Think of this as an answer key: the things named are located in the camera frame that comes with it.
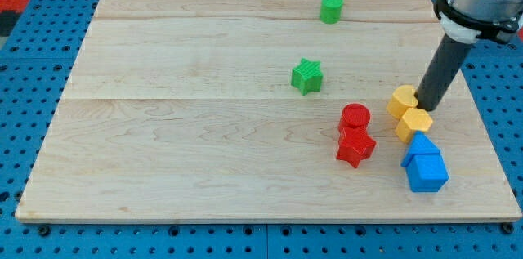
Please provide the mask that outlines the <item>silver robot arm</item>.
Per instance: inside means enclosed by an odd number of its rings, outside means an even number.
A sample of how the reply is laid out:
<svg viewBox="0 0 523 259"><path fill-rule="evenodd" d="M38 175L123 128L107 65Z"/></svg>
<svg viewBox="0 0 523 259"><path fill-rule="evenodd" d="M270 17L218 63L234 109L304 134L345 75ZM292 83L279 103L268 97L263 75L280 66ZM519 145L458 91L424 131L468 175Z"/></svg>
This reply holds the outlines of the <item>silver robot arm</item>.
<svg viewBox="0 0 523 259"><path fill-rule="evenodd" d="M415 92L418 108L433 111L480 40L507 44L522 29L522 0L435 0L444 36Z"/></svg>

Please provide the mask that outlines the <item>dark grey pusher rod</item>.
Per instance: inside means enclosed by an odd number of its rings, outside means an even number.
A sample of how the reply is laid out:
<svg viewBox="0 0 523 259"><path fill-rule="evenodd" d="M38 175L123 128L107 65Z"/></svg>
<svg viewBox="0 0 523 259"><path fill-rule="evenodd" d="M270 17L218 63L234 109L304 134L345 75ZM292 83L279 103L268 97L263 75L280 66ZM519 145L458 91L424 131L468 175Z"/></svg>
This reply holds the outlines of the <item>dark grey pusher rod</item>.
<svg viewBox="0 0 523 259"><path fill-rule="evenodd" d="M471 44L443 36L415 93L419 109L437 108L471 49Z"/></svg>

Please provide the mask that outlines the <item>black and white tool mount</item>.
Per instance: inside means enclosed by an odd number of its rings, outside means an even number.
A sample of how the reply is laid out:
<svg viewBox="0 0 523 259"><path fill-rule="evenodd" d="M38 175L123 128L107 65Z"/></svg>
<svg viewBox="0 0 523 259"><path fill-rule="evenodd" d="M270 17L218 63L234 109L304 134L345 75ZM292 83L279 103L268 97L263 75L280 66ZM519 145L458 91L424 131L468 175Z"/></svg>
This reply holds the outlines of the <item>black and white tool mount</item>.
<svg viewBox="0 0 523 259"><path fill-rule="evenodd" d="M507 44L521 29L520 12L503 20L483 21L455 10L446 0L436 0L433 9L445 34L463 44L474 44L481 39Z"/></svg>

